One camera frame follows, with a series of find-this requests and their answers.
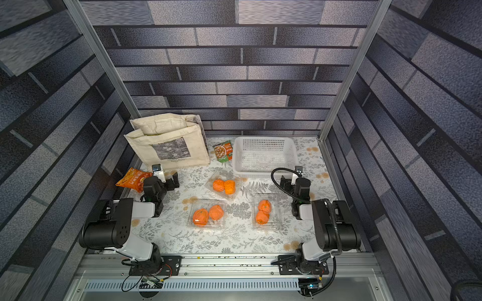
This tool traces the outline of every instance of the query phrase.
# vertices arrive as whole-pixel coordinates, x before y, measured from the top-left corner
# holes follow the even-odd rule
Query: table surface
[[[336,199],[316,138],[292,139],[296,145],[298,161],[303,166],[304,177],[311,180],[311,199]],[[196,199],[219,199],[204,185],[216,169],[232,169],[231,161],[220,163],[216,160],[211,147],[226,140],[233,143],[234,137],[207,138],[211,164],[176,170],[180,187],[167,193],[163,200],[164,209],[161,215],[157,218],[132,220],[131,231],[157,244],[161,254],[292,253],[300,243],[314,238],[313,221],[297,220],[291,214],[291,198],[281,192],[271,179],[242,179],[241,191],[235,199],[225,200],[227,208],[224,229],[209,230],[188,226],[188,220],[191,218],[190,206]],[[275,193],[274,198],[279,201],[282,228],[279,231],[256,231],[253,229],[253,196],[269,192]],[[137,200],[141,195],[134,190],[129,193],[129,197]]]

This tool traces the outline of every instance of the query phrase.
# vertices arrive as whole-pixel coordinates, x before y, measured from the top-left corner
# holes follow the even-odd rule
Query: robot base
[[[279,255],[278,261],[272,264],[277,264],[280,270],[280,275],[328,275],[328,265],[326,261],[307,261],[303,257],[301,248],[296,250],[295,255]]]
[[[181,266],[181,258],[181,256],[161,256],[159,253],[159,247],[156,244],[153,244],[151,258],[143,262],[136,262],[137,264],[131,267],[129,275],[177,276]]]

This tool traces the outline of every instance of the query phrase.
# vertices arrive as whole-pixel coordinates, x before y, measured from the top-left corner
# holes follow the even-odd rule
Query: clear plastic container
[[[213,182],[215,180],[223,180],[223,181],[233,180],[234,183],[235,183],[234,193],[228,195],[224,191],[215,191],[213,189]],[[206,186],[207,189],[216,193],[218,196],[220,196],[222,198],[225,198],[228,201],[232,201],[232,200],[234,200],[234,197],[236,197],[236,195],[240,191],[241,183],[242,183],[241,178],[234,176],[234,173],[233,173],[232,170],[220,168],[220,169],[216,170],[216,172],[211,176],[211,178],[208,179],[205,186]]]
[[[253,228],[258,231],[277,231],[281,229],[282,219],[280,205],[273,193],[260,193],[253,197]],[[266,224],[258,224],[256,222],[256,215],[258,214],[258,204],[262,200],[268,200],[271,203],[271,212],[269,213],[269,220]]]
[[[224,215],[217,221],[214,221],[212,218],[208,218],[208,223],[204,227],[199,227],[194,224],[192,220],[192,215],[199,209],[206,209],[209,212],[212,206],[219,205],[221,209],[224,211]],[[187,221],[187,225],[190,227],[200,228],[200,229],[223,229],[224,228],[224,219],[226,218],[226,203],[221,200],[207,200],[207,199],[199,199],[192,203],[191,205],[191,212],[189,214],[189,219]]]

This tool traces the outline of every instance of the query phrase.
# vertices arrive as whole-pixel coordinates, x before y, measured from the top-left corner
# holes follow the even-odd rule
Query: brick wallpaper
[[[142,116],[197,112],[208,135],[317,135],[377,1],[81,4]]]
[[[456,281],[482,279],[480,13],[393,0],[328,135],[395,300],[449,300]]]
[[[0,291],[62,300],[87,214],[120,195],[130,114],[61,0],[1,9]]]

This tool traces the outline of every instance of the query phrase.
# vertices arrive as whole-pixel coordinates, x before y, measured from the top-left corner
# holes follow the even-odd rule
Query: orange
[[[262,200],[258,204],[258,210],[264,211],[266,213],[271,212],[271,203],[268,200]]]
[[[208,223],[208,216],[208,210],[204,208],[196,210],[196,212],[192,215],[192,222],[198,227],[204,227]]]
[[[264,225],[269,221],[269,214],[264,211],[258,211],[256,215],[256,222],[260,225]]]
[[[213,219],[213,221],[217,221],[222,218],[224,215],[224,211],[220,205],[214,205],[209,209],[209,217]]]
[[[223,180],[215,180],[215,181],[213,182],[213,189],[214,189],[215,191],[223,191],[223,190],[224,190],[224,185],[225,185],[225,183],[224,183]]]
[[[231,195],[236,191],[236,183],[233,180],[227,180],[224,182],[224,192],[227,195]]]

